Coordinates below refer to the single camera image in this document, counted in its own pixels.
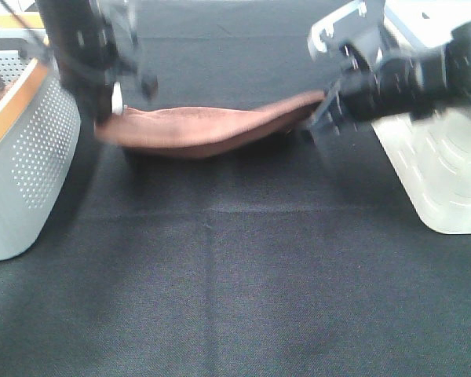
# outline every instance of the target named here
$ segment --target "perforated basket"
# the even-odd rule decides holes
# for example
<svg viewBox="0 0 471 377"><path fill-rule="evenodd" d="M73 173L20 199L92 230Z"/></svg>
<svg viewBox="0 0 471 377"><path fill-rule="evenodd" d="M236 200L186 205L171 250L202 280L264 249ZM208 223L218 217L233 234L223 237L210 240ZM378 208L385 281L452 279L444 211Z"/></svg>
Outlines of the perforated basket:
<svg viewBox="0 0 471 377"><path fill-rule="evenodd" d="M66 178L79 136L74 99L37 60L0 51L0 260L37 239Z"/></svg>

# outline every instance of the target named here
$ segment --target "black tablecloth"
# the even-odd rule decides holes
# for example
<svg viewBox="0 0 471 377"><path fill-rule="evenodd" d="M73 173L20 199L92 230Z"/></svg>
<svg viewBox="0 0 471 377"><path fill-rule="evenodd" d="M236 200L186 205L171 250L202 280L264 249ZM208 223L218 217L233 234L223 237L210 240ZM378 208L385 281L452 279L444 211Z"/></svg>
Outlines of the black tablecloth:
<svg viewBox="0 0 471 377"><path fill-rule="evenodd" d="M141 3L151 108L324 86L306 36L340 4ZM85 121L38 242L0 262L0 376L76 375L471 375L471 236L420 222L371 130L185 162Z"/></svg>

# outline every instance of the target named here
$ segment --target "black fabric surface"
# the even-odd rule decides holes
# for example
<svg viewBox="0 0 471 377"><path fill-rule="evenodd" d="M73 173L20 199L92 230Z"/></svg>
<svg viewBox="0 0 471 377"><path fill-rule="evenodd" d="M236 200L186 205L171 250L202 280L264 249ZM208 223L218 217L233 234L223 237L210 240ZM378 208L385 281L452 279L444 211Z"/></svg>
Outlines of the black fabric surface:
<svg viewBox="0 0 471 377"><path fill-rule="evenodd" d="M152 107L322 87L306 35L340 4L144 2ZM76 375L471 375L471 236L420 222L372 131L182 162L86 122L38 242L0 262L0 376Z"/></svg>

